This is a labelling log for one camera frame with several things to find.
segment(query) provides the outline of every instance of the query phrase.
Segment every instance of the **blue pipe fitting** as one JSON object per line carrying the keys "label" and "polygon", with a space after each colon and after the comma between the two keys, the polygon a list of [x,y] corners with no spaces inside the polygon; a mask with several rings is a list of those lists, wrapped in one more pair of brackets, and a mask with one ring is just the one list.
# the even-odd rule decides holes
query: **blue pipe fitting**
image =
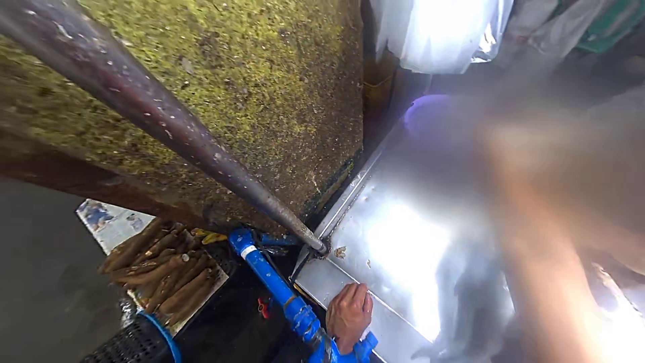
{"label": "blue pipe fitting", "polygon": [[255,274],[266,286],[276,302],[282,306],[284,316],[291,324],[294,332],[303,338],[304,342],[313,347],[309,363],[367,363],[370,352],[378,344],[376,337],[370,332],[363,341],[354,345],[353,351],[347,355],[338,352],[336,343],[321,328],[320,320],[313,309],[303,298],[296,296],[289,285],[278,275],[262,253],[255,247],[253,231],[248,228],[234,230],[228,241],[235,252],[244,259]]}

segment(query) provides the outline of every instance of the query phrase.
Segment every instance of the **white plastic bag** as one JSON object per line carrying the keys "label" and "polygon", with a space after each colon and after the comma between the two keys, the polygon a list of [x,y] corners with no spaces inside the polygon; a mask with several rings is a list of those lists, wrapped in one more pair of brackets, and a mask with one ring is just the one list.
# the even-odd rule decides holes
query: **white plastic bag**
{"label": "white plastic bag", "polygon": [[513,0],[371,0],[377,54],[387,47],[401,67],[427,74],[463,73],[489,61]]}

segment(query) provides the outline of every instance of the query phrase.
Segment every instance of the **metal panel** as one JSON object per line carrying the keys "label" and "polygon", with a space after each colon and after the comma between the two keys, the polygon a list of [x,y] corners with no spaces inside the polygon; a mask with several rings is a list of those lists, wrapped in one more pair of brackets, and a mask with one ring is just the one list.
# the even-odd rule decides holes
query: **metal panel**
{"label": "metal panel", "polygon": [[485,217],[475,123],[439,117],[447,101],[408,110],[316,230],[332,253],[296,279],[324,307],[345,284],[368,284],[375,352],[387,362],[488,358],[513,314]]}

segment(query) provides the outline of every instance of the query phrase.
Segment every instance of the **wet ground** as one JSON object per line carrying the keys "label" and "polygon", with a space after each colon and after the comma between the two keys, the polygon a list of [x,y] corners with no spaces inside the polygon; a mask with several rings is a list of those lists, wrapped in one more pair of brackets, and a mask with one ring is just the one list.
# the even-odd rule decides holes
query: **wet ground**
{"label": "wet ground", "polygon": [[74,213],[83,198],[0,179],[0,360],[75,362],[119,329],[103,252]]}

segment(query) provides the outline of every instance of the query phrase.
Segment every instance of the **metal pole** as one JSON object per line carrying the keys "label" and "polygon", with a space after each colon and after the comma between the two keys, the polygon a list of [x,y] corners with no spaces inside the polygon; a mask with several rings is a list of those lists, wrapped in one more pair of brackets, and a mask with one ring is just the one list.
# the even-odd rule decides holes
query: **metal pole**
{"label": "metal pole", "polygon": [[316,251],[327,253],[320,239],[76,0],[2,0],[0,32]]}

